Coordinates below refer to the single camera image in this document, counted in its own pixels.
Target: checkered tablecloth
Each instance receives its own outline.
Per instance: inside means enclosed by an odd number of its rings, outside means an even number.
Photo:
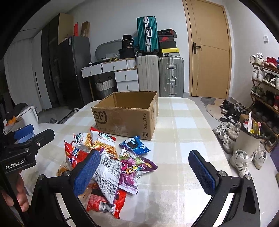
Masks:
[[[95,120],[90,103],[64,124],[41,124],[40,130],[51,128],[54,140],[38,151],[37,165],[22,172],[25,185],[33,192],[37,177],[53,177],[65,160],[64,140],[71,142],[73,133],[88,132]],[[231,174],[222,148],[196,104],[187,98],[159,98],[159,115],[153,138],[143,143],[151,150],[146,157],[158,165],[155,172],[138,180],[137,195],[126,196],[120,219],[111,214],[90,211],[100,226],[191,226],[210,200],[188,164],[188,154],[196,149],[217,170]],[[126,137],[116,136],[116,143]],[[69,214],[59,198],[64,216]],[[229,207],[226,202],[216,226]]]

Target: gray suitcase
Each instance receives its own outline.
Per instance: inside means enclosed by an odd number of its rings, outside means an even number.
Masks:
[[[158,61],[159,57],[156,55],[137,57],[137,69],[139,90],[157,91],[160,96]]]
[[[183,97],[184,60],[181,57],[159,59],[160,97]]]

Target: metal screw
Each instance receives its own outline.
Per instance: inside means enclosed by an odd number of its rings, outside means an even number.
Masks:
[[[38,177],[39,180],[42,180],[42,179],[44,179],[44,178],[45,178],[45,175],[43,175],[43,174],[41,174],[41,175]]]
[[[224,176],[226,176],[227,174],[226,174],[225,171],[221,170],[221,171],[219,171],[219,175],[222,176],[222,177],[224,177]]]
[[[69,170],[66,170],[66,171],[63,173],[63,175],[64,175],[65,177],[69,176],[70,174],[71,174],[71,171],[69,171]]]
[[[246,174],[245,177],[247,180],[251,180],[251,176],[249,174]]]

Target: door frame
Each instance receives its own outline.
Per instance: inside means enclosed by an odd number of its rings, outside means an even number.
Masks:
[[[229,21],[227,18],[227,14],[225,11],[225,7],[213,2],[209,2],[206,0],[198,0],[206,3],[210,3],[216,6],[222,7],[226,19],[226,24],[228,28],[228,35],[229,35],[229,45],[230,45],[230,65],[229,65],[229,79],[228,79],[228,92],[226,99],[229,97],[229,92],[230,92],[230,79],[231,79],[231,74],[232,74],[232,43],[231,43],[231,34],[230,34],[230,27],[229,27]],[[191,0],[182,0],[183,6],[184,6],[184,11],[185,11],[185,16],[186,16],[186,22],[187,22],[187,32],[188,32],[188,41],[189,41],[189,93],[190,96],[192,96],[192,88],[193,88],[193,42],[192,42],[192,31],[191,31],[191,24],[190,20],[194,20],[194,17],[192,14],[189,14],[189,11],[193,11],[193,7],[191,4]]]

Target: door lock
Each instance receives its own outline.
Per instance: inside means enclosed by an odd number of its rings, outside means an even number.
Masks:
[[[201,48],[201,46],[197,46],[196,43],[193,43],[193,50],[194,50],[194,54],[197,53],[197,48]]]

